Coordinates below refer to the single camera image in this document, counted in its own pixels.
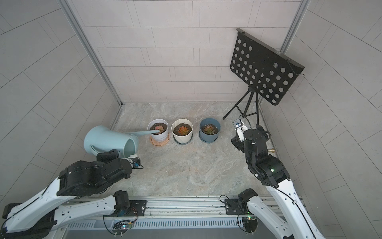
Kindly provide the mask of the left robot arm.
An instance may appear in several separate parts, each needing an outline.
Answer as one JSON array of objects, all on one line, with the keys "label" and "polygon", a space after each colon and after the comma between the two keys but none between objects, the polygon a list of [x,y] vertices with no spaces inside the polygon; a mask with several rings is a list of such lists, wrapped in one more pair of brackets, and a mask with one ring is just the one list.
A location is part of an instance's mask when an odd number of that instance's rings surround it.
[{"label": "left robot arm", "polygon": [[126,191],[82,204],[69,205],[76,198],[105,192],[114,183],[130,178],[134,169],[143,169],[134,154],[121,158],[116,149],[96,155],[92,162],[80,160],[62,170],[41,192],[22,204],[5,206],[2,239],[42,239],[53,230],[95,216],[122,217],[139,213],[130,204]]}]

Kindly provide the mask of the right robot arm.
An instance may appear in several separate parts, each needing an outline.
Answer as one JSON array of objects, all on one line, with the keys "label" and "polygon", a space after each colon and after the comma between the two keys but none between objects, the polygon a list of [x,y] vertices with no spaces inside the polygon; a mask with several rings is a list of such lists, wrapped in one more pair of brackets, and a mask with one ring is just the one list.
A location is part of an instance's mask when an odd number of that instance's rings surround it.
[{"label": "right robot arm", "polygon": [[251,188],[238,195],[243,212],[257,217],[278,239],[322,239],[324,236],[299,199],[287,169],[269,154],[267,131],[260,126],[257,129],[240,126],[231,142],[245,154],[249,171],[271,193],[283,216],[264,204]]}]

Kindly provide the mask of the light blue watering can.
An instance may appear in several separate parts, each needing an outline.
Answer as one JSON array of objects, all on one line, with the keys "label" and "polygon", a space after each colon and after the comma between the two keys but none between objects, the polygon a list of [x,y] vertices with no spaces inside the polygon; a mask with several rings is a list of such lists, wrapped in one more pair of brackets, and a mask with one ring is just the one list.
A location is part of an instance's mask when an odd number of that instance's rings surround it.
[{"label": "light blue watering can", "polygon": [[130,133],[116,132],[100,125],[92,128],[84,139],[85,151],[97,156],[99,153],[116,149],[122,158],[137,154],[138,136],[158,133],[159,130],[137,131]]}]

